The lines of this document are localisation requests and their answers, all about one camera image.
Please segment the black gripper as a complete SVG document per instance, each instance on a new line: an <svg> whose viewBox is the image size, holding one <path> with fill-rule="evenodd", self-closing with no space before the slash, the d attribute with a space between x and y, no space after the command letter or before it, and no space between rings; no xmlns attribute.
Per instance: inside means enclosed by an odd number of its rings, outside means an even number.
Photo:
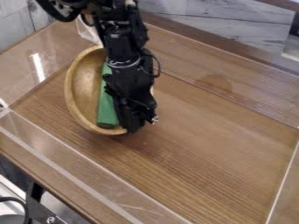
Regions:
<svg viewBox="0 0 299 224"><path fill-rule="evenodd" d="M156 123L157 103L152 94L154 75L145 70L145 65L114 68L105 62L102 81L106 82L106 93L113 98L120 126L136 133L145 123Z"/></svg>

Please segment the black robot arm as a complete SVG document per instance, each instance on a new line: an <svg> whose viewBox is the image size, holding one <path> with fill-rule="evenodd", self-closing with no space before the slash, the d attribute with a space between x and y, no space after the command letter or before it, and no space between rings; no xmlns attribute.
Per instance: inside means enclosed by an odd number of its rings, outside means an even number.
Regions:
<svg viewBox="0 0 299 224"><path fill-rule="evenodd" d="M106 50L101 68L97 125L134 133L157 120L150 93L161 66L145 48L146 27L137 0L36 0L42 10L66 23L80 19L96 30Z"/></svg>

